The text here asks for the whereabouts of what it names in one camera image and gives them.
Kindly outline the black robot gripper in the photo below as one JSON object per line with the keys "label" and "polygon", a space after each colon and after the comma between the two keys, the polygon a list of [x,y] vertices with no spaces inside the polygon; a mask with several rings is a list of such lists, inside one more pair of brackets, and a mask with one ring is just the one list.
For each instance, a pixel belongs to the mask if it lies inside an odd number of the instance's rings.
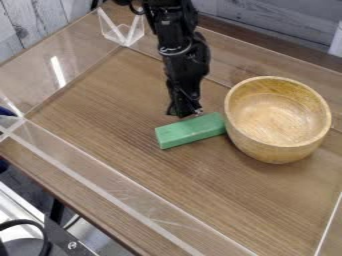
{"label": "black robot gripper", "polygon": [[204,113],[201,82],[210,72],[212,52],[201,32],[161,33],[158,51],[165,62],[170,105],[168,114],[188,117]]}

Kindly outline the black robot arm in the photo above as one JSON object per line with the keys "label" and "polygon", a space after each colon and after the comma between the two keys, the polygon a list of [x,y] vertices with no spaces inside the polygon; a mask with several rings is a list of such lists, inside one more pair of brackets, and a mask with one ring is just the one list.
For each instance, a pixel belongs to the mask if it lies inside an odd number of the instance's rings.
{"label": "black robot arm", "polygon": [[145,15],[158,37],[170,105],[168,114],[185,118],[202,112],[201,82],[210,73],[212,52],[198,26],[192,0],[113,0]]}

